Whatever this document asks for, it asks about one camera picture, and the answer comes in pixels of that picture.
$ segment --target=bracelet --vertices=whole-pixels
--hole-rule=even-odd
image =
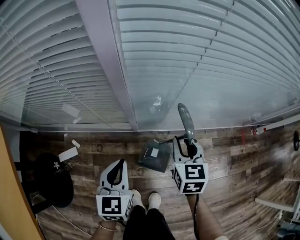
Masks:
[[[112,229],[108,229],[108,228],[106,228],[106,227],[103,227],[100,223],[98,223],[98,225],[99,225],[100,228],[103,228],[103,229],[108,230],[108,231],[110,231],[110,232],[115,232],[115,231],[117,231],[117,229],[112,230]]]

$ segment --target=leg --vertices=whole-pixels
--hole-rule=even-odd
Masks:
[[[142,206],[135,206],[126,223],[123,240],[140,240],[144,235],[146,211]]]
[[[123,240],[140,240],[145,235],[146,208],[142,204],[140,193],[136,190],[132,191],[134,193],[132,198],[133,210],[127,221]]]
[[[158,210],[161,204],[161,197],[158,193],[152,193],[149,197],[149,208],[147,212],[147,226],[151,226],[148,230],[149,239],[175,240],[164,215]]]
[[[153,208],[148,211],[147,225],[153,229],[153,231],[150,232],[151,239],[175,240],[165,221],[165,217],[158,209]]]

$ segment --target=white pipe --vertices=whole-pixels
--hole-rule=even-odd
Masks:
[[[28,128],[28,127],[23,127],[23,126],[17,126],[17,125],[13,125],[13,124],[9,124],[9,123],[4,123],[0,121],[0,125],[4,126],[5,128],[9,128],[15,131],[32,131],[32,129]]]
[[[253,134],[253,135],[261,134],[261,133],[263,133],[267,130],[270,130],[272,128],[281,127],[283,125],[287,125],[287,124],[290,124],[290,123],[293,123],[293,122],[296,122],[296,121],[299,121],[299,120],[300,120],[300,114],[295,115],[295,116],[290,117],[290,118],[287,118],[287,119],[284,119],[284,120],[281,120],[279,122],[274,122],[274,123],[271,123],[269,125],[253,129],[253,130],[251,130],[251,134]]]
[[[297,109],[300,108],[300,104],[299,103],[295,103],[293,105],[290,105],[288,107],[285,107],[285,108],[282,108],[282,109],[279,109],[275,112],[272,112],[272,113],[269,113],[269,114],[266,114],[258,119],[255,120],[255,122],[251,122],[249,124],[247,124],[247,126],[251,126],[253,124],[257,124],[259,122],[262,122],[262,121],[266,121],[266,120],[269,120],[269,119],[272,119],[272,118],[275,118],[275,117],[278,117],[278,116],[281,116],[283,114],[286,114],[286,113],[289,113],[291,111],[295,111]]]

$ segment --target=black cable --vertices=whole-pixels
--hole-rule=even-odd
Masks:
[[[197,231],[197,208],[198,208],[198,203],[199,203],[199,194],[196,194],[196,202],[195,202],[195,207],[194,207],[194,233],[195,233],[195,237],[197,240],[199,239],[199,234]]]

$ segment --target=white cable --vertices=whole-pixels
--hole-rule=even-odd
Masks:
[[[70,223],[72,226],[74,226],[75,228],[77,228],[77,229],[80,230],[81,232],[83,232],[83,233],[89,235],[90,237],[92,236],[92,235],[88,234],[87,232],[85,232],[84,230],[80,229],[79,227],[75,226],[73,223],[71,223],[71,222],[65,217],[65,215],[63,215],[60,211],[58,211],[58,209],[57,209],[56,207],[54,207],[54,209],[55,209],[59,214],[61,214],[61,215],[64,217],[64,219],[66,219],[67,222]]]
[[[245,237],[240,238],[239,240],[242,240],[242,239],[246,238],[247,236],[249,236],[250,234],[256,232],[257,230],[262,229],[262,228],[264,228],[264,227],[270,225],[270,224],[271,224],[272,222],[274,222],[277,218],[278,218],[278,217],[274,218],[271,222],[267,223],[265,226],[259,227],[259,228],[255,229],[254,231],[248,233]]]

